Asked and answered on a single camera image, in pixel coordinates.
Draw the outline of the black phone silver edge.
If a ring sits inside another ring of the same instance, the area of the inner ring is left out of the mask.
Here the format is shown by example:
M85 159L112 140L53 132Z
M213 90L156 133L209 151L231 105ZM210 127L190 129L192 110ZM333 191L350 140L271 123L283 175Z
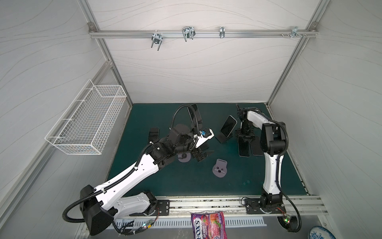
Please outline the black phone silver edge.
M232 115L229 115L226 121L224 122L220 132L225 137L229 137L231 133L233 132L234 128L236 127L236 125L237 125L237 120Z

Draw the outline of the black phone purple edge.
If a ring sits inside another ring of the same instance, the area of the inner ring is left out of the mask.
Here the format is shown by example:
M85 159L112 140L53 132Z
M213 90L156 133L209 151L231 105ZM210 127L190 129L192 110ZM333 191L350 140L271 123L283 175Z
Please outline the black phone purple edge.
M251 152L254 156L264 155L264 152L262 151L262 148L261 148L260 137L255 137L254 139L251 139L250 148L251 148Z

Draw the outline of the black phone light blue edge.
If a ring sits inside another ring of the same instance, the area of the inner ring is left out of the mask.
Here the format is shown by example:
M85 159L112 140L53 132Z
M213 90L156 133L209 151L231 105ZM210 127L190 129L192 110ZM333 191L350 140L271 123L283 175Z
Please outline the black phone light blue edge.
M148 143L154 143L159 139L159 131L158 127L151 127L148 133Z

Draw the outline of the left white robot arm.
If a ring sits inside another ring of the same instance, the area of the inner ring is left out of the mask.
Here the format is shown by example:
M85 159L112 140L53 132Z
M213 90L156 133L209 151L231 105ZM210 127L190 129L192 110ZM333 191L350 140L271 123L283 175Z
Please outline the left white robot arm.
M189 129L178 124L167 136L150 142L138 159L114 178L96 187L85 186L80 191L80 211L91 236L105 231L116 219L131 214L150 216L156 213L158 201L150 191L124 195L149 176L159 172L179 154L190 154L199 161L209 151L208 140L214 137L210 128Z

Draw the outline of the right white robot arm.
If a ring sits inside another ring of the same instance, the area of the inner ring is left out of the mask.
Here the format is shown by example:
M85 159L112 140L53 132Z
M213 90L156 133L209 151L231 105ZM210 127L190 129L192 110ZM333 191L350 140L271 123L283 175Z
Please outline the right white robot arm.
M289 143L286 125L282 121L271 119L258 108L236 107L241 121L240 129L235 131L240 157L250 156L250 141L257 139L252 127L261 130L260 150L264 153L266 164L263 190L258 205L269 214L283 203L280 181L282 160Z

